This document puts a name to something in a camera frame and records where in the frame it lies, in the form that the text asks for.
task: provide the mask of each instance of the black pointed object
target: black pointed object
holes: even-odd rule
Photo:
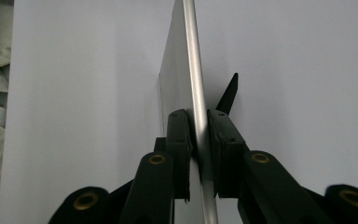
[[[229,82],[225,90],[225,93],[223,93],[223,96],[216,107],[216,110],[220,110],[226,113],[227,115],[229,115],[229,111],[231,110],[232,104],[234,103],[237,90],[238,90],[238,73],[234,74],[231,81]]]

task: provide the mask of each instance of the white table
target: white table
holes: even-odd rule
[[[173,1],[17,1],[0,223],[47,223],[85,186],[133,178],[162,136],[158,71]],[[196,1],[204,89],[250,149],[303,186],[358,187],[358,1]],[[236,201],[220,223],[240,223]]]

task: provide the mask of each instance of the silver metal panel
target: silver metal panel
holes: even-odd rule
[[[175,202],[175,221],[218,223],[193,0],[175,1],[159,79],[164,132],[168,115],[186,109],[199,155],[199,162],[190,164],[190,203]]]

